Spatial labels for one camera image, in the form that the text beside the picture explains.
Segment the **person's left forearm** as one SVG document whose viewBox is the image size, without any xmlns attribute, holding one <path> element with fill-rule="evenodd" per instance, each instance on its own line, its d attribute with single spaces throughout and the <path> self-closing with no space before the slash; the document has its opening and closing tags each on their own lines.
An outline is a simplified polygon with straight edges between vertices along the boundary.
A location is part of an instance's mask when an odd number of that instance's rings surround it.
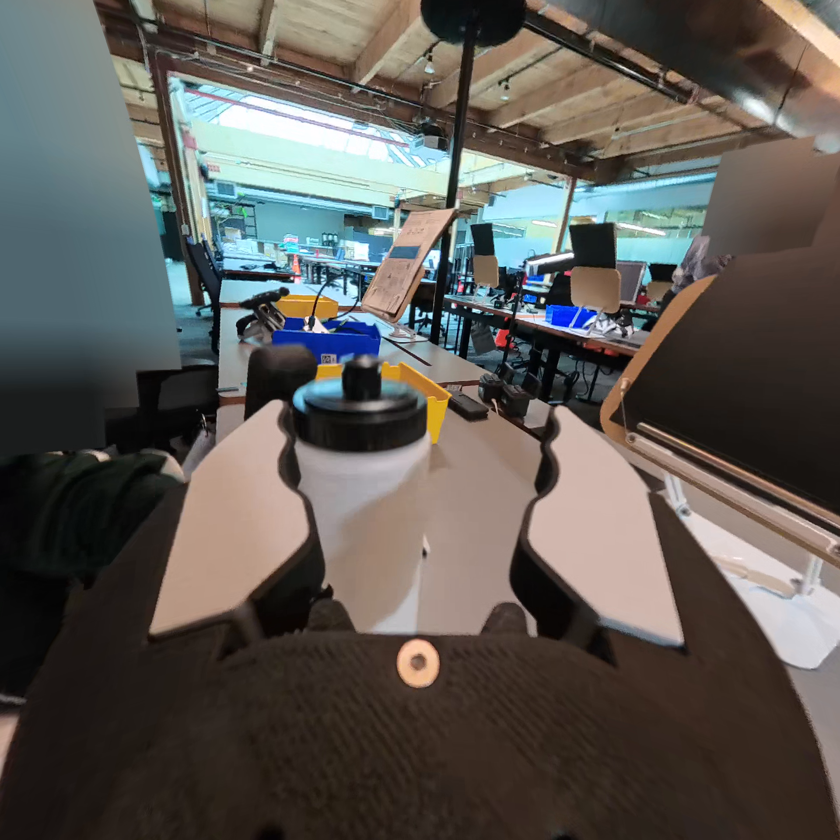
<svg viewBox="0 0 840 840">
<path fill-rule="evenodd" d="M 185 481 L 176 460 L 157 450 L 4 456 L 2 568 L 47 580 L 94 575 Z"/>
</svg>

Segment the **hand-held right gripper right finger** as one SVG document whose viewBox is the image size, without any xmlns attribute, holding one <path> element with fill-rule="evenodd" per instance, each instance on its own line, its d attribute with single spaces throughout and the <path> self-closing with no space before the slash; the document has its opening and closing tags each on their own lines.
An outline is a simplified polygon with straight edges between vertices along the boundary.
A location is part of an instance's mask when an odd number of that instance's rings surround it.
<svg viewBox="0 0 840 840">
<path fill-rule="evenodd" d="M 511 559 L 511 589 L 538 635 L 587 648 L 608 630 L 682 648 L 650 491 L 635 468 L 556 406 L 534 487 Z"/>
</svg>

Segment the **wooden framed black board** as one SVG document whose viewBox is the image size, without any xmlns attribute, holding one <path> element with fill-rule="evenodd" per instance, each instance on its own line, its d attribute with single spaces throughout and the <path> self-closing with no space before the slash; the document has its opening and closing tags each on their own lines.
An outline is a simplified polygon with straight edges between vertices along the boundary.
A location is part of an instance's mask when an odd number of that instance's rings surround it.
<svg viewBox="0 0 840 840">
<path fill-rule="evenodd" d="M 838 267 L 826 241 L 681 291 L 604 400 L 604 431 L 838 532 Z"/>
</svg>

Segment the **black pole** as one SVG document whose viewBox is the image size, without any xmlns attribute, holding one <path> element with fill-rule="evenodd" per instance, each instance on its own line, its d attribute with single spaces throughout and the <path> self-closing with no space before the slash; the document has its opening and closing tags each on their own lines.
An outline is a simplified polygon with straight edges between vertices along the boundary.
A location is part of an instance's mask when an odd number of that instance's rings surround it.
<svg viewBox="0 0 840 840">
<path fill-rule="evenodd" d="M 459 190 L 476 52 L 478 48 L 504 45 L 518 35 L 524 26 L 527 4 L 525 1 L 422 1 L 420 10 L 423 22 L 433 35 L 451 45 L 461 46 L 444 205 L 453 211 Z"/>
</svg>

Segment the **black office chair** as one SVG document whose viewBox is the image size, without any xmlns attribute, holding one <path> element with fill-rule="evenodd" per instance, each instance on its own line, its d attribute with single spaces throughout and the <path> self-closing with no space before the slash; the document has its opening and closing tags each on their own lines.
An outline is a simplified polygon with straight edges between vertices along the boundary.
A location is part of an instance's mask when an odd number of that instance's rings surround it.
<svg viewBox="0 0 840 840">
<path fill-rule="evenodd" d="M 212 351 L 215 354 L 218 354 L 221 318 L 220 294 L 222 290 L 222 280 L 217 273 L 213 261 L 208 255 L 206 242 L 202 241 L 201 243 L 197 243 L 193 237 L 186 236 L 185 247 L 191 264 L 197 273 L 200 285 L 209 300 L 209 307 L 213 318 L 213 325 L 209 332 L 209 338 L 211 340 Z"/>
<path fill-rule="evenodd" d="M 171 450 L 183 437 L 190 444 L 219 407 L 217 364 L 196 360 L 178 370 L 139 371 L 138 405 L 105 414 L 105 446 L 121 454 L 142 449 Z"/>
</svg>

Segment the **cardboard sheet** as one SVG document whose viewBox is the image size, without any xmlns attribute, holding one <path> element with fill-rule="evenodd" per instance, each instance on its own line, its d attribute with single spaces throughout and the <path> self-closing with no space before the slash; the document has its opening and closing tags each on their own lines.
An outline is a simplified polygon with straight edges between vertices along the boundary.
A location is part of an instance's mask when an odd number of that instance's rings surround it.
<svg viewBox="0 0 840 840">
<path fill-rule="evenodd" d="M 360 308 L 387 322 L 398 322 L 425 275 L 425 260 L 449 231 L 454 208 L 409 213 L 401 232 L 374 274 Z"/>
</svg>

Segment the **white bottle with black cap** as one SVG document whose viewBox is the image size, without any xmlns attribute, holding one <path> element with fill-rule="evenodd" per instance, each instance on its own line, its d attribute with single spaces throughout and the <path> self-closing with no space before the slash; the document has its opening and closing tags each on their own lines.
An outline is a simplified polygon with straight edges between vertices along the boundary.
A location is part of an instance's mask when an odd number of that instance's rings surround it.
<svg viewBox="0 0 840 840">
<path fill-rule="evenodd" d="M 432 447 L 423 457 L 407 451 L 343 455 L 309 446 L 298 436 L 294 396 L 290 411 L 299 489 L 316 519 L 325 583 L 357 631 L 414 635 Z"/>
</svg>

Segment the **black handheld device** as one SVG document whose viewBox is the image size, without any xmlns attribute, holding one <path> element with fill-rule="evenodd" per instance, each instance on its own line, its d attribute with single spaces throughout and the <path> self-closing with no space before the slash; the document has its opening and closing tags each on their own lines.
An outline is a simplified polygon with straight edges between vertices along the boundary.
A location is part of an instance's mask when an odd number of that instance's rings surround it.
<svg viewBox="0 0 840 840">
<path fill-rule="evenodd" d="M 238 340 L 271 344 L 274 333 L 284 329 L 286 317 L 278 309 L 278 303 L 288 294 L 288 288 L 281 287 L 241 301 L 238 307 L 247 314 L 236 321 Z"/>
</svg>

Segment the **yellow plastic bin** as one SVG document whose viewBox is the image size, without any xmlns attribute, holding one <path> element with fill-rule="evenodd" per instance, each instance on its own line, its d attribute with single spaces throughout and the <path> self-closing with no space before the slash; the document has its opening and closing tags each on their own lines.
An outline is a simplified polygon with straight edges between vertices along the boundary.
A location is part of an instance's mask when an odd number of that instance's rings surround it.
<svg viewBox="0 0 840 840">
<path fill-rule="evenodd" d="M 423 453 L 437 442 L 446 390 L 405 364 L 360 354 L 322 365 L 294 396 L 297 435 L 343 455 Z"/>
<path fill-rule="evenodd" d="M 325 296 L 289 295 L 275 302 L 275 308 L 286 319 L 308 319 L 315 316 L 320 320 L 336 319 L 339 303 Z"/>
</svg>

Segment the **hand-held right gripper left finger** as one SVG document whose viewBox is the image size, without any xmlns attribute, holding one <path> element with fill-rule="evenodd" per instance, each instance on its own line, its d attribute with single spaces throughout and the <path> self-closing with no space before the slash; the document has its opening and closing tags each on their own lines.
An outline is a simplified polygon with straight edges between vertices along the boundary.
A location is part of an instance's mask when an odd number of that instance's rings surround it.
<svg viewBox="0 0 840 840">
<path fill-rule="evenodd" d="M 228 625 L 243 640 L 302 632 L 325 561 L 299 490 L 291 410 L 269 402 L 192 474 L 149 628 L 163 640 Z"/>
</svg>

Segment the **wooden book stand white base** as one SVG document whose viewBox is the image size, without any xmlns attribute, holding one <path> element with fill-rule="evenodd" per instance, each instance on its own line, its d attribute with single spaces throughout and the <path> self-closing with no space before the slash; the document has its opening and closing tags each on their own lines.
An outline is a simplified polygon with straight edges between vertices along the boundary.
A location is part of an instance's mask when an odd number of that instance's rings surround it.
<svg viewBox="0 0 840 840">
<path fill-rule="evenodd" d="M 735 258 L 675 301 L 602 406 L 789 666 L 838 648 L 838 244 Z M 688 509 L 691 484 L 808 551 L 795 572 Z"/>
</svg>

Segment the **black bar lamp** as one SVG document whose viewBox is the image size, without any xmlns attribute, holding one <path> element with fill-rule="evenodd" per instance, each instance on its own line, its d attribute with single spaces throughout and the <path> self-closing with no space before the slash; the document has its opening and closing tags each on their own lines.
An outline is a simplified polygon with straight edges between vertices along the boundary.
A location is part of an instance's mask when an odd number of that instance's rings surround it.
<svg viewBox="0 0 840 840">
<path fill-rule="evenodd" d="M 523 279 L 518 283 L 513 298 L 510 325 L 516 334 L 522 333 L 531 340 L 532 353 L 542 363 L 543 378 L 554 375 L 561 357 L 561 344 L 550 337 L 545 329 L 534 324 L 545 321 L 547 306 L 572 306 L 571 271 L 574 268 L 574 253 L 565 251 L 551 255 L 527 258 L 523 263 Z"/>
</svg>

